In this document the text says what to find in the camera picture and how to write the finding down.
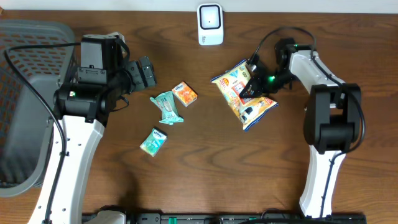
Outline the large yellow snack bag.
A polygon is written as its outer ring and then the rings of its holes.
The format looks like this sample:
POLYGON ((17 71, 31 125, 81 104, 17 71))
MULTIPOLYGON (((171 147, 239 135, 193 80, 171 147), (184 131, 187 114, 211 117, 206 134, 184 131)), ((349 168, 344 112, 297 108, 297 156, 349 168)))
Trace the large yellow snack bag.
POLYGON ((271 108, 279 105, 278 102, 264 96, 259 98, 241 98, 239 96, 251 78, 246 65, 246 60, 242 60, 231 70, 211 80, 217 85, 228 106, 242 122, 244 131, 258 123, 271 108))

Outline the teal wet-wipe packet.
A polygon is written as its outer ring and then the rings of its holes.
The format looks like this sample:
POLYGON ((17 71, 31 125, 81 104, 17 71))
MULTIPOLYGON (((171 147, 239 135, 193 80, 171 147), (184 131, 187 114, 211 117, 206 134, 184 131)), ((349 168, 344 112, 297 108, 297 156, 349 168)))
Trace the teal wet-wipe packet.
POLYGON ((184 119, 178 114, 172 91, 163 92, 155 98, 150 97, 150 100, 161 110, 160 123, 173 125, 184 122, 184 119))

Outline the orange tissue packet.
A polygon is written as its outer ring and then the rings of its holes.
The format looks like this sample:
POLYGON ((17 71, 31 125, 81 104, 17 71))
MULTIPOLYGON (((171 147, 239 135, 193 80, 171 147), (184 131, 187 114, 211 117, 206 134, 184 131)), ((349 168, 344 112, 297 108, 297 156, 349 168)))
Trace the orange tissue packet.
POLYGON ((179 83, 172 89, 174 96, 185 106, 197 100, 198 95, 185 82, 179 83))

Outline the green Kleenex tissue packet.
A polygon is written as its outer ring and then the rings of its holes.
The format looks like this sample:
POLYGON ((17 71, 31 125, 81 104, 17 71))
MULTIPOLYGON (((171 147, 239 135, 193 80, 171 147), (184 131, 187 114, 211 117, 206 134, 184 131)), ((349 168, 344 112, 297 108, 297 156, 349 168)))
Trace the green Kleenex tissue packet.
POLYGON ((159 149, 163 146, 163 144, 167 140, 167 135, 157 128, 153 128, 148 137, 144 140, 144 142, 140 145, 140 148, 154 157, 159 149))

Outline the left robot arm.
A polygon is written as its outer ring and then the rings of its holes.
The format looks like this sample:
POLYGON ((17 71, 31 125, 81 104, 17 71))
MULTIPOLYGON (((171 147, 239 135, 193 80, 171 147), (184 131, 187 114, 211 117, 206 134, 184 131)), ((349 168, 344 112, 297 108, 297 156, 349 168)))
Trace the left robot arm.
POLYGON ((83 198, 96 148, 117 101, 154 86, 147 57, 130 60, 119 32, 84 35, 81 63, 54 93, 53 143, 30 223, 81 223, 83 198))

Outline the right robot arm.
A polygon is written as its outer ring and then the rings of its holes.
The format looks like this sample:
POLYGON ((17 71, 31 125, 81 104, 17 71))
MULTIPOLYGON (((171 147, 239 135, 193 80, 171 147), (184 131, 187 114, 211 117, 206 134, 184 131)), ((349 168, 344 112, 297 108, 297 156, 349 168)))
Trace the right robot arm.
POLYGON ((298 80, 308 91, 303 135, 310 148, 307 180, 299 205, 306 218, 332 214, 332 198, 340 166, 364 134, 361 89, 345 83, 320 60, 314 45, 280 39, 274 47, 278 69, 271 73, 257 52, 247 61, 251 79, 240 98, 277 93, 298 80))

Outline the white barcode scanner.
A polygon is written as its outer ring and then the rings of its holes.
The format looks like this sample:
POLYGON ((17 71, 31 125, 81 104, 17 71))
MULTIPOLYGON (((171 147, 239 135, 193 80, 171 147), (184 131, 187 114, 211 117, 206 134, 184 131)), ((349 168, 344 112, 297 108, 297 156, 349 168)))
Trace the white barcode scanner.
POLYGON ((206 3, 197 7, 198 43, 221 45, 224 40, 223 8, 218 3, 206 3))

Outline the grey plastic basket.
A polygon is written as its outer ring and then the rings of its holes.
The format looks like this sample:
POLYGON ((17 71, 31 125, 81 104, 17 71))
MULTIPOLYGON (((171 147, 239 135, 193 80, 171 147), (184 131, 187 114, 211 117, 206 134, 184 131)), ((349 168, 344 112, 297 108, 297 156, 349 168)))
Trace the grey plastic basket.
MULTIPOLYGON (((5 19, 1 50, 49 106, 53 94, 75 69, 75 35, 58 22, 5 19)), ((1 196, 13 197, 42 185, 53 121, 42 103, 1 59, 1 196)))

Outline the black mounting rail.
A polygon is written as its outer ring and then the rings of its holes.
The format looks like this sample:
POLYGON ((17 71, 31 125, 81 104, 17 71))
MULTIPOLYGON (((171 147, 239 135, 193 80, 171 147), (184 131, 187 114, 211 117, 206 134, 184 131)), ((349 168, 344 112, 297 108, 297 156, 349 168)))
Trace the black mounting rail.
MULTIPOLYGON (((268 211, 264 214, 159 214, 159 213, 141 213, 127 215, 126 223, 143 223, 143 224, 200 224, 200 223, 225 223, 237 224, 250 222, 251 220, 265 220, 266 223, 308 223, 310 218, 304 218, 299 214, 285 213, 278 211, 268 211)), ((348 223, 348 224, 366 224, 367 219, 362 214, 337 214, 326 218, 314 219, 317 223, 348 223)))

